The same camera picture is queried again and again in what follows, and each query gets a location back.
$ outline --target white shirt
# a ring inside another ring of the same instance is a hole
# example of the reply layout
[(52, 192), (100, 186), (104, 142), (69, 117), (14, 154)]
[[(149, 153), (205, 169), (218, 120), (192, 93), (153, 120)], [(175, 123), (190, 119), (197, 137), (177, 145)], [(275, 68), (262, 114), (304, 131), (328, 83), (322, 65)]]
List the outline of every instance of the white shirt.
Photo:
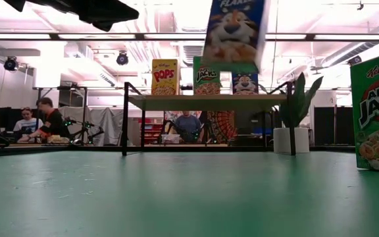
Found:
[[(42, 126), (43, 126), (43, 122), (42, 122), (42, 120), (39, 119), (38, 128), (40, 128)], [(35, 132), (36, 131), (36, 118), (31, 118), (30, 120), (22, 119), (22, 120), (17, 121), (16, 126), (14, 126), (13, 131), (14, 132), (19, 131), (22, 128), (24, 128), (25, 130), (30, 129), (32, 132)]]

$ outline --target wooden shelf top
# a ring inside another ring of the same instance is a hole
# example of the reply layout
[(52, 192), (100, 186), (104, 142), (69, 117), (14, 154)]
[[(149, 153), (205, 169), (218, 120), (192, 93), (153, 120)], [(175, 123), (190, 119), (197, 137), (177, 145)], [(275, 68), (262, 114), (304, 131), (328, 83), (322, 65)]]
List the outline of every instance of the wooden shelf top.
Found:
[(264, 111), (286, 95), (130, 95), (130, 103), (146, 111)]

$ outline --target potted plant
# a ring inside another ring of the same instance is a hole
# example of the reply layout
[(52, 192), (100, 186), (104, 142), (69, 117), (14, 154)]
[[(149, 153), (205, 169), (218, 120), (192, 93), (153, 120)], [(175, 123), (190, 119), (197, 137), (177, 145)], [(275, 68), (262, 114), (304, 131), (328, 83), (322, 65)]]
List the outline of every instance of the potted plant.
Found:
[(285, 128), (275, 128), (273, 130), (274, 152), (290, 153), (290, 122), (295, 127), (295, 147), (296, 153), (309, 152), (308, 128), (300, 128), (299, 124), (308, 115), (309, 106), (316, 91), (321, 86), (322, 78), (315, 80), (310, 90), (305, 92), (305, 76), (303, 73), (293, 82), (295, 90), (290, 97), (290, 107), (288, 101), (282, 102), (279, 106), (280, 118)]

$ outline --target frosted flakes cereal box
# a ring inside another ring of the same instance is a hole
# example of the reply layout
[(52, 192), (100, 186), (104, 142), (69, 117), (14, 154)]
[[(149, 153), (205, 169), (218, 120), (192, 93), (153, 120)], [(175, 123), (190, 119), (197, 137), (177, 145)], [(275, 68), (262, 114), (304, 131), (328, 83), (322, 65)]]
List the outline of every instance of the frosted flakes cereal box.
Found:
[(351, 67), (358, 168), (379, 170), (379, 57)]
[(258, 95), (258, 74), (232, 73), (234, 95)]
[(178, 60), (153, 59), (152, 62), (152, 95), (176, 95), (179, 86)]
[(203, 59), (218, 71), (259, 73), (269, 0), (213, 0)]
[(193, 60), (194, 95), (220, 95), (220, 73), (205, 66), (201, 57)]

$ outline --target green table surface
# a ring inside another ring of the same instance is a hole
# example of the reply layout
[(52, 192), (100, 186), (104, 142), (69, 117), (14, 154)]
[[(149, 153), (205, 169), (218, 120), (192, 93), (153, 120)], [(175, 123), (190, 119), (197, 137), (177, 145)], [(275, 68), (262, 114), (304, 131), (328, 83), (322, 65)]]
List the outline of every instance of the green table surface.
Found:
[(379, 172), (349, 153), (0, 157), (0, 236), (379, 236)]

